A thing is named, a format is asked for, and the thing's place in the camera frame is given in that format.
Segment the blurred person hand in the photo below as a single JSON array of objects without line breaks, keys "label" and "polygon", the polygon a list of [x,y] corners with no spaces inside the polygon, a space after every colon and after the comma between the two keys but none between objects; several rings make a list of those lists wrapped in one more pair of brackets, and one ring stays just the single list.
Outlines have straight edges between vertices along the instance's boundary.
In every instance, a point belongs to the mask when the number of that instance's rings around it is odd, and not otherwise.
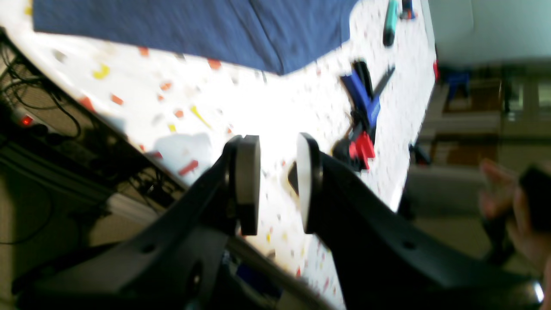
[{"label": "blurred person hand", "polygon": [[494,186],[496,192],[485,190],[480,193],[480,210],[486,219],[494,219],[504,214],[513,214],[505,227],[517,252],[522,254],[543,275],[544,299],[541,310],[549,310],[550,303],[550,255],[551,239],[546,232],[532,228],[529,199],[517,183],[517,176],[494,161],[484,159],[480,171]]}]

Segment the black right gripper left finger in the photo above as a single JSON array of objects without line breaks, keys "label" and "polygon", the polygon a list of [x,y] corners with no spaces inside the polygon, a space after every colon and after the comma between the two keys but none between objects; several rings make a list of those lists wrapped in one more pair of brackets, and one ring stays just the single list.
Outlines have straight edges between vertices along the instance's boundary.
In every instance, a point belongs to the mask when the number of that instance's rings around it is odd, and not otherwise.
[{"label": "black right gripper left finger", "polygon": [[235,136],[218,161],[150,226],[38,280],[20,310],[183,310],[209,302],[228,239],[258,228],[260,139]]}]

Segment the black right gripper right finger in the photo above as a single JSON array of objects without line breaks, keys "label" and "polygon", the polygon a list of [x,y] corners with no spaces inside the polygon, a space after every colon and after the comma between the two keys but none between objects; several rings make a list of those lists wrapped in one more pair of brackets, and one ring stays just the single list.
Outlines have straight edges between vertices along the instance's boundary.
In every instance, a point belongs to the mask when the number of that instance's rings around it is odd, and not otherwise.
[{"label": "black right gripper right finger", "polygon": [[538,280],[473,259],[390,210],[347,166],[297,138],[304,232],[332,252],[349,310],[537,310]]}]

